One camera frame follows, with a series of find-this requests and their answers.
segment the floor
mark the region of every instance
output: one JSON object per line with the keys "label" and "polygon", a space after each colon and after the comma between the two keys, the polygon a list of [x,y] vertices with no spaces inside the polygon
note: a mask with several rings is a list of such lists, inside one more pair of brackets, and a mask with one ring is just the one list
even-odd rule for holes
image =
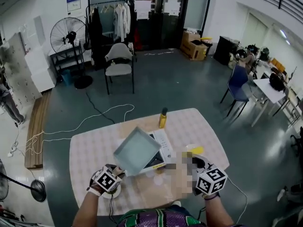
{"label": "floor", "polygon": [[[94,82],[87,90],[76,90],[64,84],[56,86],[50,99],[45,131],[72,130],[86,117],[97,114],[86,98],[86,91],[101,111],[115,105],[133,104],[135,109],[128,113],[126,120],[159,114],[163,107],[168,107],[169,111],[197,108],[223,145],[230,162],[227,174],[248,196],[248,207],[240,222],[247,226],[270,226],[272,219],[279,217],[285,210],[285,199],[276,202],[279,190],[284,185],[291,186],[301,180],[299,162],[289,141],[295,131],[288,128],[286,116],[279,112],[269,120],[265,112],[255,127],[251,128],[259,109],[248,103],[236,121],[231,117],[225,118],[232,97],[228,94],[222,104],[219,102],[226,91],[230,69],[211,57],[203,62],[194,62],[186,59],[178,50],[159,54],[162,52],[153,51],[155,55],[150,55],[150,52],[138,53],[134,95],[131,93],[131,78],[118,77],[113,78],[111,95],[108,96],[101,70],[89,73]],[[107,113],[107,117],[116,123],[122,122],[127,110],[113,109]],[[102,116],[94,117],[85,121],[76,131],[46,135],[45,139],[71,138],[75,134],[110,124],[111,121]],[[44,144],[44,180],[49,209],[57,227],[70,226],[78,210],[69,174],[69,148],[69,140]],[[244,196],[227,183],[221,197],[227,211],[236,221],[245,206]],[[182,203],[195,217],[204,206],[202,198],[193,195],[182,200]],[[107,217],[98,219],[99,225],[114,226]]]}
{"label": "floor", "polygon": [[[0,147],[0,158],[4,164],[6,175],[20,183],[30,185],[34,180],[32,173],[24,167],[24,156],[20,151],[15,151],[13,157],[8,157],[12,144],[15,142],[18,135],[17,141],[18,149],[25,152],[25,142],[27,140],[27,131],[29,126],[29,118],[32,113],[33,107],[23,108],[20,112],[26,115],[26,121],[24,124],[19,126],[18,129],[15,127],[12,119],[7,113],[0,115],[0,136],[1,136],[1,147]],[[32,170],[36,179],[44,182],[43,169]],[[9,182],[9,192],[7,197],[4,199],[3,205],[5,209],[8,209],[16,214],[18,218],[20,215],[26,217],[27,222],[40,223],[48,226],[54,226],[51,213],[49,211],[47,200],[39,203],[35,201],[30,193],[30,190]]]}

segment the white cable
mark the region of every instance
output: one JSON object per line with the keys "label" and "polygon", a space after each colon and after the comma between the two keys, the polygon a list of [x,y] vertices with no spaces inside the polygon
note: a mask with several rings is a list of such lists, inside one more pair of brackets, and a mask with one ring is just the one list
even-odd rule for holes
{"label": "white cable", "polygon": [[247,195],[246,195],[246,194],[245,194],[245,193],[244,193],[236,184],[234,184],[234,183],[231,181],[230,178],[228,178],[228,180],[231,182],[232,185],[234,185],[234,186],[235,186],[241,193],[243,193],[243,195],[245,196],[245,207],[244,207],[243,212],[240,214],[240,217],[238,218],[238,221],[237,221],[237,224],[238,224],[238,222],[240,221],[242,215],[244,214],[244,212],[245,212],[245,210],[246,210],[246,207],[247,207],[247,199],[248,199],[248,197],[247,197]]}
{"label": "white cable", "polygon": [[[62,139],[54,139],[54,140],[71,140],[71,138],[70,138],[70,139],[69,139],[69,138],[62,138]],[[36,152],[36,151],[35,151],[35,148],[34,148],[34,145],[33,145],[32,148],[28,148],[24,153],[26,153],[28,150],[32,150],[32,151],[31,151],[31,154],[32,154],[32,155],[33,155],[33,152],[35,152],[37,155],[39,155],[39,154],[42,153],[43,142],[44,142],[44,141],[54,141],[54,140],[43,140],[42,143],[41,143],[41,150],[40,150],[40,152]]]}
{"label": "white cable", "polygon": [[[76,129],[74,129],[74,130],[70,130],[70,131],[58,131],[58,132],[53,132],[53,133],[46,133],[46,132],[42,131],[41,133],[34,135],[32,138],[30,138],[30,139],[26,142],[26,143],[28,143],[28,142],[31,140],[31,143],[30,143],[29,145],[27,145],[26,148],[29,147],[29,146],[31,146],[31,145],[32,145],[32,148],[28,148],[28,149],[25,151],[25,153],[26,153],[28,150],[31,150],[31,154],[33,154],[33,152],[36,153],[36,154],[41,154],[41,153],[42,153],[42,149],[43,149],[43,142],[44,142],[44,141],[53,141],[53,140],[43,140],[42,143],[41,143],[41,150],[40,150],[39,153],[37,153],[37,152],[35,151],[34,144],[38,141],[38,137],[37,137],[37,136],[39,136],[39,135],[41,135],[41,134],[43,134],[43,133],[44,133],[44,134],[57,134],[57,133],[68,133],[68,132],[73,132],[73,131],[76,131],[78,128],[80,128],[80,126],[81,126],[81,125],[84,123],[84,121],[86,121],[87,119],[90,119],[90,118],[92,118],[92,117],[101,116],[101,115],[107,113],[109,110],[111,110],[111,109],[113,109],[113,108],[123,107],[123,106],[127,106],[127,105],[130,105],[130,106],[132,106],[133,108],[132,108],[131,110],[129,110],[129,111],[126,111],[126,113],[124,114],[124,122],[125,122],[126,114],[127,114],[128,112],[131,112],[132,110],[134,110],[134,105],[132,105],[132,104],[124,104],[124,105],[114,106],[114,107],[111,107],[110,109],[108,109],[107,111],[105,111],[105,112],[103,112],[103,113],[100,113],[100,114],[97,114],[97,115],[92,115],[92,116],[90,116],[90,117],[87,117],[87,118],[85,118],[85,119],[80,123],[80,125],[79,125]],[[71,139],[62,138],[62,139],[55,139],[55,140],[71,140]]]}

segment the gray floor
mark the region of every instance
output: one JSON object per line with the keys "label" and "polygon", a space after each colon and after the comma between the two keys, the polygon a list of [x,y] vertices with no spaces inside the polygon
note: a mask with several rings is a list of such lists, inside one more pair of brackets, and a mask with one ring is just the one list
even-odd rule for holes
{"label": "gray floor", "polygon": [[[272,219],[283,214],[286,206],[286,200],[276,202],[277,193],[284,185],[290,186],[301,179],[298,159],[290,148],[289,137],[294,131],[287,128],[283,112],[271,120],[265,113],[251,128],[259,109],[252,109],[253,105],[248,104],[233,122],[225,118],[231,95],[219,104],[227,89],[230,69],[212,58],[203,62],[189,61],[178,50],[162,55],[144,54],[138,53],[135,64],[134,95],[130,77],[113,78],[112,94],[107,96],[103,71],[90,73],[94,82],[87,92],[96,107],[105,111],[115,105],[133,104],[135,110],[127,115],[127,120],[159,114],[163,107],[170,111],[197,108],[224,147],[230,162],[227,174],[248,195],[249,204],[240,222],[247,226],[270,226]],[[122,122],[125,111],[126,108],[113,109],[107,116],[116,123]],[[45,131],[72,130],[92,114],[97,112],[86,98],[85,90],[59,84],[52,91]],[[45,139],[71,138],[74,134],[110,124],[111,121],[102,116],[95,117],[84,122],[77,131],[47,135]],[[69,140],[44,144],[46,190],[57,227],[70,226],[78,210],[71,187],[69,149]],[[245,205],[244,196],[230,183],[221,196],[236,221]],[[192,195],[182,202],[195,217],[204,206],[201,197]],[[100,217],[98,225],[113,226],[107,217]]]}

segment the yellow bottle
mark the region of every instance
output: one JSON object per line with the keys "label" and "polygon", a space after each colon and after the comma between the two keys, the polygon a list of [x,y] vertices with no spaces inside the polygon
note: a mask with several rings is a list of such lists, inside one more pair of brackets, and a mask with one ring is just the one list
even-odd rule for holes
{"label": "yellow bottle", "polygon": [[163,108],[162,109],[162,113],[160,114],[160,119],[159,119],[159,128],[163,129],[165,127],[165,123],[166,123],[166,116],[167,113],[167,108]]}

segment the cardboard box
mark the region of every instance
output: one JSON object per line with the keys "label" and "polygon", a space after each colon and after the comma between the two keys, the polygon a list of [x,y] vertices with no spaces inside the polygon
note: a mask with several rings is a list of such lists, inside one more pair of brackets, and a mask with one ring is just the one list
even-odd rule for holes
{"label": "cardboard box", "polygon": [[200,41],[200,35],[194,35],[187,33],[186,31],[183,32],[182,42],[180,46],[180,50],[191,60],[191,61],[203,61],[205,59],[207,46],[196,45],[191,43],[193,40]]}

